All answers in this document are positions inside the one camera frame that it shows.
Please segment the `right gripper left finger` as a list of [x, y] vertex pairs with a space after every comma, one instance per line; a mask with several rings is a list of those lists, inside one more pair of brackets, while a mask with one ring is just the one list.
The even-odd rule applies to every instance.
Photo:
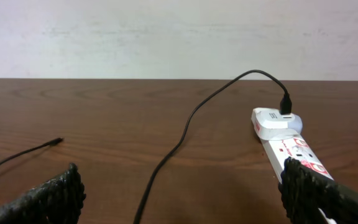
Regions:
[[76, 164], [0, 207], [0, 224], [77, 224], [86, 198]]

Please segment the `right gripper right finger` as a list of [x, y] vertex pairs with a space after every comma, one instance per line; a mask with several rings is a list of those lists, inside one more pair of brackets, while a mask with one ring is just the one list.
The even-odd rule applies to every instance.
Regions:
[[284, 162], [278, 185], [292, 223], [358, 224], [358, 193], [319, 174], [291, 157]]

